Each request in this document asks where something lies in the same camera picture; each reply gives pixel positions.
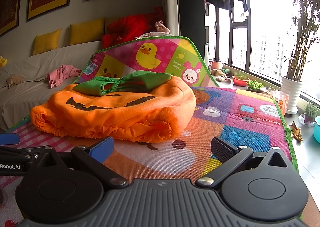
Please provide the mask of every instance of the metal screw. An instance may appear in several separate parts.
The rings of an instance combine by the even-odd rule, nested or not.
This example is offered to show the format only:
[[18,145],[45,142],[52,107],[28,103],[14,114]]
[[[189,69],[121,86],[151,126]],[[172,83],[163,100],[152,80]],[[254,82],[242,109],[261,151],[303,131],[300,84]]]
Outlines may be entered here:
[[114,177],[110,179],[110,183],[113,185],[124,185],[126,182],[126,179],[122,177]]
[[198,183],[201,185],[212,185],[214,180],[211,177],[200,177]]

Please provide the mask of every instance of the white ribbed planter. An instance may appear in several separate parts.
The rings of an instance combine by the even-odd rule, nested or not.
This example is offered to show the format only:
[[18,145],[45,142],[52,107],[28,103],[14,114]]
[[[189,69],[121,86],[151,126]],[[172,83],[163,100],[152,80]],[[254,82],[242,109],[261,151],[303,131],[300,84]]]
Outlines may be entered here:
[[284,76],[281,77],[281,90],[289,94],[289,101],[287,106],[287,113],[297,113],[297,103],[302,90],[302,82],[290,80]]

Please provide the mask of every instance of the tall bamboo palm plant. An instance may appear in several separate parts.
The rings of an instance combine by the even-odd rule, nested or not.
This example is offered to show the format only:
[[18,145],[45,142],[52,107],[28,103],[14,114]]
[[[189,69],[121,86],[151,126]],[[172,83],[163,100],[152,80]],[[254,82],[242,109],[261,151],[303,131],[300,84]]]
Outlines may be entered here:
[[299,6],[299,13],[293,17],[297,27],[295,46],[289,59],[287,78],[300,82],[307,53],[312,44],[318,41],[317,31],[320,22],[320,0],[291,0]]

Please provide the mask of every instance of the play mat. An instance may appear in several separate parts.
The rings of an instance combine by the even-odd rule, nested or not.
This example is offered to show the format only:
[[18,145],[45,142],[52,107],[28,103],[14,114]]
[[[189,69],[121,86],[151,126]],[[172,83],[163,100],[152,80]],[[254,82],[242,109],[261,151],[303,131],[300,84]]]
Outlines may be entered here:
[[[150,60],[141,62],[141,54],[149,55]],[[290,130],[274,101],[263,94],[215,87],[198,51],[187,38],[148,38],[101,50],[92,56],[76,82],[99,75],[121,77],[141,69],[185,76],[184,80],[190,78],[188,81],[193,84],[188,83],[196,96],[196,109],[187,128],[175,139],[162,143],[115,140],[114,152],[104,162],[105,166],[130,181],[133,178],[194,181],[221,164],[210,149],[211,139],[220,136],[234,146],[246,145],[254,151],[278,146],[297,168]],[[90,146],[97,142],[97,139],[55,137],[40,132],[29,117],[8,133],[20,136],[20,143],[11,146],[15,148],[51,145],[64,152],[77,145]],[[23,219],[14,197],[20,181],[21,177],[0,176],[0,188],[7,196],[0,204],[0,227],[14,226]]]

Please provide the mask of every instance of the duck beak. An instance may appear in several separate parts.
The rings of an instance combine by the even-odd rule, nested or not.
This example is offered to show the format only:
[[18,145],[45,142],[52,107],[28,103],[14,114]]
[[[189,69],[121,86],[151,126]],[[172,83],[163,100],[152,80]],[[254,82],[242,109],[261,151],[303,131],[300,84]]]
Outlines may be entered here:
[[146,48],[142,48],[140,51],[141,51],[142,53],[144,53],[144,54],[150,54],[149,51],[148,51],[148,49],[146,49]]

